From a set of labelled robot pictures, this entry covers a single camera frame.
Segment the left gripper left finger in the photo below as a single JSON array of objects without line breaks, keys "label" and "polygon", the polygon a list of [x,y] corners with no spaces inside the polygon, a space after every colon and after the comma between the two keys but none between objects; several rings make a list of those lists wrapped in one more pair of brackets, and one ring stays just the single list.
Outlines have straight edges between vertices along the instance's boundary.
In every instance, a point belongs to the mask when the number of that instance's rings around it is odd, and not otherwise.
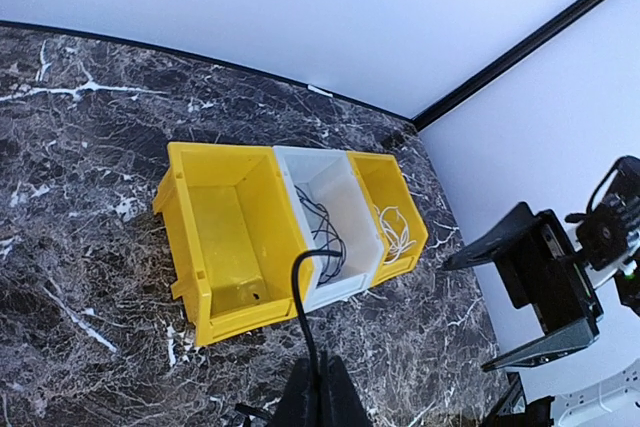
[{"label": "left gripper left finger", "polygon": [[313,384],[310,361],[299,359],[293,366],[269,427],[313,427],[320,425],[318,391]]}]

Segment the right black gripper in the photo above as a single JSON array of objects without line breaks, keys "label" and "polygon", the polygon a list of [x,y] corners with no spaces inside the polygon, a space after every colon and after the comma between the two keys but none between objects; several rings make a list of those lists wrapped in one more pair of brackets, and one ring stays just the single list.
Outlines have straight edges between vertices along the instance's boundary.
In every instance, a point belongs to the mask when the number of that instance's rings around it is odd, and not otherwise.
[{"label": "right black gripper", "polygon": [[526,202],[519,202],[485,235],[451,255],[442,268],[471,268],[498,255],[510,300],[516,308],[534,310],[541,333],[483,364],[484,372],[538,367],[596,341],[602,308],[552,211],[534,214]]}]

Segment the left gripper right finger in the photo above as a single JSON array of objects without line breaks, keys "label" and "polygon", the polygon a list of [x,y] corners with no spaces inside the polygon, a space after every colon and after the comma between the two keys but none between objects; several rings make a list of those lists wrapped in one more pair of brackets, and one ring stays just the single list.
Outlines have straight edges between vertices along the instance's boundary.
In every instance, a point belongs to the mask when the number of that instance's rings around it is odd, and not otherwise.
[{"label": "left gripper right finger", "polygon": [[320,357],[319,407],[320,426],[372,425],[344,361],[326,352]]}]

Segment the yellow bin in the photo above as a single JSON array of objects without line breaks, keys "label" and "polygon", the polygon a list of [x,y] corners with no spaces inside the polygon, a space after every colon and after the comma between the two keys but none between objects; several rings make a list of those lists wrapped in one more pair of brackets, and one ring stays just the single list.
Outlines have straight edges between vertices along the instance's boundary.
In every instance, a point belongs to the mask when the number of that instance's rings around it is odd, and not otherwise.
[{"label": "yellow bin", "polygon": [[415,269],[429,233],[394,156],[349,151],[347,158],[383,245],[377,286]]},{"label": "yellow bin", "polygon": [[195,345],[295,317],[291,269],[306,243],[273,148],[171,142],[167,151],[153,211]]}]

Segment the yellow bin front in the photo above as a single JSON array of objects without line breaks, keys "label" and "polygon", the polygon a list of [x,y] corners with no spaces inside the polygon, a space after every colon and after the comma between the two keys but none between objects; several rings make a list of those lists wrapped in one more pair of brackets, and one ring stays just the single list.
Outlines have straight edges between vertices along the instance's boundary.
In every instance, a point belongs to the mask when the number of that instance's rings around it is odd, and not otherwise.
[{"label": "yellow bin front", "polygon": [[383,245],[377,286],[415,269],[429,233],[394,156],[349,151],[347,158]]}]

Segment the white translucent bin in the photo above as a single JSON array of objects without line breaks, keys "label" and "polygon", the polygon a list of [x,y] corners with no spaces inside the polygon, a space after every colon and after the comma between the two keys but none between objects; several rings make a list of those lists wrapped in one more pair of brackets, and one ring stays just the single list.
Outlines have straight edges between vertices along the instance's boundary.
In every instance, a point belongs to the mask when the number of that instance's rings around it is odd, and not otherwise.
[{"label": "white translucent bin", "polygon": [[276,146],[274,153],[306,248],[339,253],[311,259],[304,309],[311,312],[368,289],[383,245],[347,154],[289,146]]}]

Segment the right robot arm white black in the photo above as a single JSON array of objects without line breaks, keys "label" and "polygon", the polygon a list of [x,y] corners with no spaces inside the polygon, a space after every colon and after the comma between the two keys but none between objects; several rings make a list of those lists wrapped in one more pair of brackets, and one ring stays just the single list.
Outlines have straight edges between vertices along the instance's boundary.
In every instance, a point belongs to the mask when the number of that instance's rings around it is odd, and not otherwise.
[{"label": "right robot arm white black", "polygon": [[[540,367],[592,345],[604,315],[596,291],[609,280],[615,282],[621,303],[638,310],[638,203],[611,197],[573,220],[575,241],[553,211],[533,213],[521,202],[445,261],[446,271],[494,264],[512,305],[533,307],[541,324],[542,336],[487,361],[483,371]],[[519,384],[512,384],[486,425],[578,426],[614,413],[638,402],[639,363],[581,390],[539,398],[521,413],[507,412],[522,394]]]}]

